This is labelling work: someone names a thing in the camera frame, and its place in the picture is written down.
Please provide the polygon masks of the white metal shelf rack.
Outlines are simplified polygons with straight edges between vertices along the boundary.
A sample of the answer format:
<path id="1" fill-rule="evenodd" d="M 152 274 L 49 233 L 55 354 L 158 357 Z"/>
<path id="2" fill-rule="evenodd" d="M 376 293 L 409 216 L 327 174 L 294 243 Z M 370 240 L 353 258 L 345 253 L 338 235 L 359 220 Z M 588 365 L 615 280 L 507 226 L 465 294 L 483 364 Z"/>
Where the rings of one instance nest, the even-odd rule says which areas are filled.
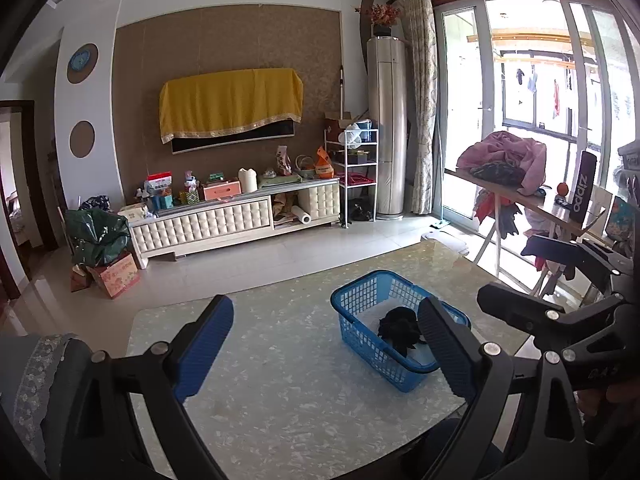
<path id="1" fill-rule="evenodd" d="M 341 224 L 375 222 L 378 208 L 378 128 L 370 120 L 327 122 L 323 131 L 340 186 Z"/>

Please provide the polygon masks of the red white box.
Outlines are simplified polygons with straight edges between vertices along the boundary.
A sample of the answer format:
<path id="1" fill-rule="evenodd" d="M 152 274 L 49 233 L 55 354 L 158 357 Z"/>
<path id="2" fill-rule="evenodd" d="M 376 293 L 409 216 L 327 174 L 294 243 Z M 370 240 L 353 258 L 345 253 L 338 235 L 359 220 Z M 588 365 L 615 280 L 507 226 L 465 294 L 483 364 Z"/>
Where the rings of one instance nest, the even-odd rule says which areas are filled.
<path id="1" fill-rule="evenodd" d="M 151 196 L 171 194 L 172 174 L 170 171 L 149 174 L 144 181 L 145 191 Z"/>

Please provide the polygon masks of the pink cardboard box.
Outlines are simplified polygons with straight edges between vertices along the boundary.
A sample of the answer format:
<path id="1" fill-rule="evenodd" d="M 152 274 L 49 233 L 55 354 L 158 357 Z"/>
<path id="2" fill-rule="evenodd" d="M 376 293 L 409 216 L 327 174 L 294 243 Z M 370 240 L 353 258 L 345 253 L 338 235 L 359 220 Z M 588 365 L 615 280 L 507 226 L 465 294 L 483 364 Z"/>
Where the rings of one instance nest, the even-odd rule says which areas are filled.
<path id="1" fill-rule="evenodd" d="M 90 273 L 99 288 L 108 298 L 114 299 L 140 281 L 139 269 L 134 256 L 126 254 L 109 266 L 88 266 Z"/>

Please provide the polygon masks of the standing air conditioner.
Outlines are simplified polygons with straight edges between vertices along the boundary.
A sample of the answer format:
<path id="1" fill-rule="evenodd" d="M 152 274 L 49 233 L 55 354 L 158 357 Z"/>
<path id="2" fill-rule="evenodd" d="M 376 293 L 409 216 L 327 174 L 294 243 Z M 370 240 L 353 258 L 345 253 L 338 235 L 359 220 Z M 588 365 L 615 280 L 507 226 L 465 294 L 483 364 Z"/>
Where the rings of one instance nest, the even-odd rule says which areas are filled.
<path id="1" fill-rule="evenodd" d="M 408 144 L 406 46 L 392 36 L 367 43 L 369 114 L 378 130 L 376 213 L 399 218 L 405 207 Z"/>

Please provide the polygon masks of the blue plastic laundry basket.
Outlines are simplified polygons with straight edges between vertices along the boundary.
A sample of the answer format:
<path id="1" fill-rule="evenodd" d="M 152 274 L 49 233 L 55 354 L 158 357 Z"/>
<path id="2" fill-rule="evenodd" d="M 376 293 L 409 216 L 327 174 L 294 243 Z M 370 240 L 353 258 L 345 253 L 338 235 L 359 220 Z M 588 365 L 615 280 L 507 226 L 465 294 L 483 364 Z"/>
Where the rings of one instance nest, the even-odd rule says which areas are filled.
<path id="1" fill-rule="evenodd" d="M 332 292 L 345 344 L 401 392 L 438 369 L 418 326 L 433 294 L 389 270 L 372 271 Z"/>

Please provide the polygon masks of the paper towel roll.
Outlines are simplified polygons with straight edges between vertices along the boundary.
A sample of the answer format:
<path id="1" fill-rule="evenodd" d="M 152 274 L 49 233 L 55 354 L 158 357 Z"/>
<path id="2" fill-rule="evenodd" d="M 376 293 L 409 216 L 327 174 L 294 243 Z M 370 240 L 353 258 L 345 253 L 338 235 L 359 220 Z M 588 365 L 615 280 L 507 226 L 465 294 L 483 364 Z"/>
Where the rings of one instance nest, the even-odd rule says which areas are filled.
<path id="1" fill-rule="evenodd" d="M 291 212 L 301 224 L 308 224 L 311 222 L 311 215 L 299 206 L 293 206 L 291 208 Z"/>

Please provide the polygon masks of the patterned curtain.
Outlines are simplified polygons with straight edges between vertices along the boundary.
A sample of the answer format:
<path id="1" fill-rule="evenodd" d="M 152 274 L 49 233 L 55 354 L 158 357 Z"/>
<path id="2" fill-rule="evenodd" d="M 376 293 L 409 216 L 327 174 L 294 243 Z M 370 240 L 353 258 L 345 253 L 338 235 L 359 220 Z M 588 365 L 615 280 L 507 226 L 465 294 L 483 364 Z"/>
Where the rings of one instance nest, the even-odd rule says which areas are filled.
<path id="1" fill-rule="evenodd" d="M 432 0 L 399 0 L 402 29 L 410 44 L 414 114 L 416 114 L 416 171 L 411 211 L 426 216 L 433 210 L 433 140 L 438 99 L 438 54 Z"/>

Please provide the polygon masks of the clothes drying rack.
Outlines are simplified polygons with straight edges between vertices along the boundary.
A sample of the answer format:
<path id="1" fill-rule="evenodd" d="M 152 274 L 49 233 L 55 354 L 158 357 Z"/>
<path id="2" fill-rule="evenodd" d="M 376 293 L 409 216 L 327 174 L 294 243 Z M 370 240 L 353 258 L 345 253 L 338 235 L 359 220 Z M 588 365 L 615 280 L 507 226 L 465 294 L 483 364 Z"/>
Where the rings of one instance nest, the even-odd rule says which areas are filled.
<path id="1" fill-rule="evenodd" d="M 485 252 L 495 249 L 489 263 L 498 278 L 506 278 L 534 296 L 552 295 L 561 287 L 566 296 L 582 299 L 587 293 L 583 278 L 570 286 L 562 275 L 562 266 L 553 262 L 537 266 L 535 258 L 524 256 L 522 250 L 535 234 L 603 242 L 613 195 L 596 186 L 584 221 L 577 222 L 554 202 L 552 188 L 545 185 L 542 189 L 544 197 L 524 196 L 515 188 L 477 179 L 469 171 L 447 169 L 442 180 L 442 214 L 458 228 L 480 238 L 480 248 L 472 251 L 474 263 L 485 261 Z"/>

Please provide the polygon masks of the white plastic jug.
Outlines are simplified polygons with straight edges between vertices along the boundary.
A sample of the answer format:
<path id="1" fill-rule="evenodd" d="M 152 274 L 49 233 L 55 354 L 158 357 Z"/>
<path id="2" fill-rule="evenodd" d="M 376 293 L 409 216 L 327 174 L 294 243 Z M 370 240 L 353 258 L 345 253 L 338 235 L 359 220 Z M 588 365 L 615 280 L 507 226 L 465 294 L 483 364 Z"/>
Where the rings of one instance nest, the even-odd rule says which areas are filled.
<path id="1" fill-rule="evenodd" d="M 243 194 L 255 193 L 258 190 L 257 172 L 253 168 L 241 168 L 238 180 Z"/>

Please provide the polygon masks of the yellow TV cover cloth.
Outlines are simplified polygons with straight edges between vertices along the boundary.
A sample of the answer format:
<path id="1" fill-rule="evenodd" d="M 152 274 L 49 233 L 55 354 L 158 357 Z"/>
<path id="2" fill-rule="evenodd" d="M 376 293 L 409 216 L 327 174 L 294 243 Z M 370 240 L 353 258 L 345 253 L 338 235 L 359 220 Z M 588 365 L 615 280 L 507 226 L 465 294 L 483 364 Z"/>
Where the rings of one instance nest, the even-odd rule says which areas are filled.
<path id="1" fill-rule="evenodd" d="M 284 120 L 299 124 L 303 107 L 304 84 L 292 68 L 173 79 L 160 89 L 160 140 L 226 138 Z"/>

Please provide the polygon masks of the pink blanket on rack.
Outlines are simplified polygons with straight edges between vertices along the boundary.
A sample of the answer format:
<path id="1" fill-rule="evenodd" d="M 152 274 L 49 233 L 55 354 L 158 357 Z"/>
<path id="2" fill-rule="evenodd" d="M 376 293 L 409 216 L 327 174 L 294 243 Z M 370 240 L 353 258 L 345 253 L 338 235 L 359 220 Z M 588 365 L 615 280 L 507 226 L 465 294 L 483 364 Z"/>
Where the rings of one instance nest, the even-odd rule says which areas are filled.
<path id="1" fill-rule="evenodd" d="M 456 167 L 471 171 L 488 162 L 505 162 L 521 170 L 523 177 L 518 192 L 533 195 L 546 180 L 547 145 L 533 138 L 520 138 L 509 131 L 495 131 L 469 146 L 458 157 Z"/>

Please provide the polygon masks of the green bag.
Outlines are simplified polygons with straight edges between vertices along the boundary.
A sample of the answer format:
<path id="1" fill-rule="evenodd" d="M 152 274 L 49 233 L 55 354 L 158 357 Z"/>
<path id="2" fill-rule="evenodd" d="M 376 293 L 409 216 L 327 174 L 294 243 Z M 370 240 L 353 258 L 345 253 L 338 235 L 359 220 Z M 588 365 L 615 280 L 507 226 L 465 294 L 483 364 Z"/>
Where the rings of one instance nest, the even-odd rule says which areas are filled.
<path id="1" fill-rule="evenodd" d="M 127 219 L 100 208 L 69 209 L 66 232 L 73 247 L 73 262 L 82 266 L 109 266 L 128 249 L 131 236 Z"/>

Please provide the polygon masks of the pink drawer box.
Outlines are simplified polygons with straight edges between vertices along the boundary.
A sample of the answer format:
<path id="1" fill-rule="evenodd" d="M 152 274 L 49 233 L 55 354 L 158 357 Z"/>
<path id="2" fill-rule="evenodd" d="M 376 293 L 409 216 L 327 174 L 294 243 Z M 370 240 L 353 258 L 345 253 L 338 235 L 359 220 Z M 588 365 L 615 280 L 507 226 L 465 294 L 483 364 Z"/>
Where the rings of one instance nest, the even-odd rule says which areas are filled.
<path id="1" fill-rule="evenodd" d="M 242 188 L 239 181 L 218 181 L 203 186 L 203 198 L 206 202 L 228 200 L 241 194 Z"/>

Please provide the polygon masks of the white tufted TV cabinet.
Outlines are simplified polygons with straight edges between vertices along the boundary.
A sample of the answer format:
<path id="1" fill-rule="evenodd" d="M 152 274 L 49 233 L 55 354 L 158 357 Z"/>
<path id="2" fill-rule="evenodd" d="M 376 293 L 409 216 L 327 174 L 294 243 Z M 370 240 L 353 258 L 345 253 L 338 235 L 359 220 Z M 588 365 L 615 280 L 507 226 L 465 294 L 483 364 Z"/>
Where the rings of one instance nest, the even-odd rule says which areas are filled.
<path id="1" fill-rule="evenodd" d="M 293 206 L 308 212 L 311 222 L 301 224 L 291 212 Z M 165 210 L 155 218 L 131 221 L 129 232 L 140 266 L 146 268 L 151 258 L 183 257 L 326 226 L 340 219 L 340 186 L 334 178 L 273 185 L 230 200 Z"/>

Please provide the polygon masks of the orange bag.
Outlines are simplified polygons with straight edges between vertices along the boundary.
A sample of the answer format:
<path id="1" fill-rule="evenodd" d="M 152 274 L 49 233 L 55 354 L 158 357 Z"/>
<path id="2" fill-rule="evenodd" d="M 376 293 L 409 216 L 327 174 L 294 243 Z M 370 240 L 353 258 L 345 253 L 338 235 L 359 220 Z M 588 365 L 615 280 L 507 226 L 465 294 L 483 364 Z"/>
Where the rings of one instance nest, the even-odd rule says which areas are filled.
<path id="1" fill-rule="evenodd" d="M 332 179 L 334 177 L 334 168 L 328 153 L 322 146 L 316 151 L 317 160 L 314 163 L 314 173 L 319 179 Z"/>

